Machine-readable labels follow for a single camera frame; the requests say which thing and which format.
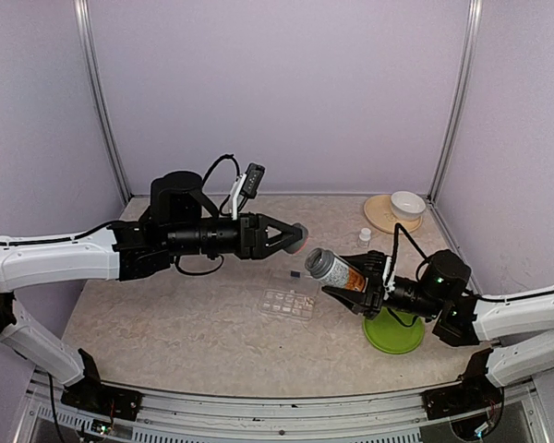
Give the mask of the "orange pill bottle grey cap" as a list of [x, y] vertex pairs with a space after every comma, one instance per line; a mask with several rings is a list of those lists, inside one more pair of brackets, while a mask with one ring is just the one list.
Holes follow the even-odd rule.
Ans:
[[329, 249], [315, 248], [305, 260], [307, 272], [323, 285], [363, 292], [367, 279], [349, 263]]

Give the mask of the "clear plastic pill organizer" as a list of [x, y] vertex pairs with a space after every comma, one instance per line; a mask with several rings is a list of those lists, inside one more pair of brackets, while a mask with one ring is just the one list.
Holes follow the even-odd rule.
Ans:
[[319, 282], [302, 270], [273, 270], [261, 292], [261, 314], [309, 321], [314, 313]]

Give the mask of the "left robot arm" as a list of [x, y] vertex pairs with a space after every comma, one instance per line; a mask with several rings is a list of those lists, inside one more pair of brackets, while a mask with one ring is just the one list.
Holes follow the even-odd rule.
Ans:
[[294, 254], [307, 228], [241, 211], [257, 194], [264, 174], [253, 164], [238, 176], [222, 215], [204, 194], [203, 178], [178, 171], [151, 183], [150, 205], [137, 221], [109, 221], [65, 236], [0, 236], [0, 342], [45, 369], [88, 408], [111, 400], [93, 358], [73, 349], [36, 321], [15, 297], [18, 289], [62, 281], [133, 281], [171, 267], [184, 256], [262, 260]]

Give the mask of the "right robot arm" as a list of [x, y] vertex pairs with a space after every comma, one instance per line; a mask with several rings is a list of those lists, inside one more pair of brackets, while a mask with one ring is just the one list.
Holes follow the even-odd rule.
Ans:
[[462, 409], [484, 400], [489, 384], [503, 388], [554, 368], [554, 285], [506, 295], [471, 293], [470, 268], [448, 249], [425, 258], [424, 271], [413, 280], [396, 275], [395, 258], [378, 251], [344, 257], [343, 263], [365, 279], [365, 287], [326, 284], [322, 290], [368, 319], [384, 308], [421, 317], [433, 322], [434, 335], [452, 347], [529, 334], [527, 340], [472, 355], [468, 378], [453, 391]]

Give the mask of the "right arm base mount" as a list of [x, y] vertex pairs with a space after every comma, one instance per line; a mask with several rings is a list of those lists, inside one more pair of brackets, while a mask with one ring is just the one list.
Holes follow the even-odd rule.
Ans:
[[457, 384], [427, 389], [421, 394], [428, 420], [470, 413], [502, 402], [504, 388], [494, 386], [488, 379], [490, 354], [491, 349], [474, 353]]

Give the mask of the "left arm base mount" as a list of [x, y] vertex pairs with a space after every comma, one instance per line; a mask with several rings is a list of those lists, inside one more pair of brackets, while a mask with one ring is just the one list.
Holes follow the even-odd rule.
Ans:
[[135, 422], [143, 394], [134, 389], [103, 384], [91, 355], [78, 350], [83, 364], [82, 378], [64, 387], [61, 402], [79, 410], [106, 415], [110, 419]]

